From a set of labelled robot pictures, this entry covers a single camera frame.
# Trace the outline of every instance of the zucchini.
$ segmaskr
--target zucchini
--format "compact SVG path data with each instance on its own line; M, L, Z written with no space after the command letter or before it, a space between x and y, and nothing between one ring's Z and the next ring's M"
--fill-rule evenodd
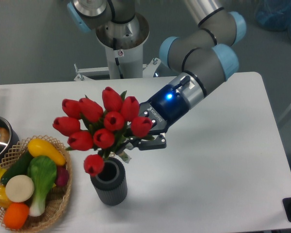
M11 178L18 175L27 175L27 169L33 156L29 153L29 151L25 151L18 160L12 164L12 166L7 169L7 171L1 177L1 184L6 185Z

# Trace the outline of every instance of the blue led light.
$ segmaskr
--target blue led light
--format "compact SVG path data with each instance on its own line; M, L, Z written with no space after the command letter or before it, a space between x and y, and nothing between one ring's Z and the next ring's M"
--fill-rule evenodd
M166 95L166 99L167 99L167 100L170 100L172 97L173 97L173 95L170 94L170 93Z

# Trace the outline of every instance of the tulip bouquet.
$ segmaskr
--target tulip bouquet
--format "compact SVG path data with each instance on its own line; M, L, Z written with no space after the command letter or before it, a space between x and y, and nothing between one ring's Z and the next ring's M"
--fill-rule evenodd
M110 154L116 153L128 137L154 139L148 135L152 127L151 120L138 116L139 102L134 96L125 95L126 91L119 95L111 87L106 87L102 91L105 110L87 96L79 101L64 99L62 108L67 116L54 120L53 127L69 137L67 142L70 147L67 150L97 151L97 154L88 155L84 161L85 172L91 176L102 172L104 161ZM81 129L80 120L86 130ZM120 157L125 162L130 159L126 153Z

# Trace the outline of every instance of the light blue joint cap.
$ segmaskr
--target light blue joint cap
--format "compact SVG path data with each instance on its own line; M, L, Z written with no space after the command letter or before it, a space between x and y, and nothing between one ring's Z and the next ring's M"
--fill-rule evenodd
M212 47L212 50L217 54L221 62L225 74L225 81L227 81L239 68L238 58L235 52L224 44L216 45Z
M247 25L246 25L246 21L244 20L244 18L238 14L235 11L229 12L235 19L236 22L236 39L234 44L236 44L238 41L240 41L241 39L243 39L244 35L246 35L247 32Z
M70 16L72 17L73 21L77 25L77 27L83 32L83 33L89 33L91 30L89 27L84 23L84 21L79 16L76 9L74 9L72 3L68 3L67 5L68 12L70 13Z
M170 46L174 42L174 40L177 38L178 37L172 36L172 37L165 39L160 47L160 53L159 53L160 60L167 67L169 67L169 65L168 65L168 53L169 53Z

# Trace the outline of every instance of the gray floor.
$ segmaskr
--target gray floor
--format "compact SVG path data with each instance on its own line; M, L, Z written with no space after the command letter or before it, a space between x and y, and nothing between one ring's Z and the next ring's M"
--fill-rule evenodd
M94 32L82 34L70 19L67 0L0 0L0 84L72 81L79 68L107 66L103 47ZM254 20L257 1L223 0L247 22L247 35L233 49L239 72L262 75L275 119L291 102L291 41L287 32L269 32ZM158 57L162 41L197 30L180 0L136 1L137 11L150 25L144 63ZM162 74L172 74L162 69ZM279 129L291 166L291 120Z

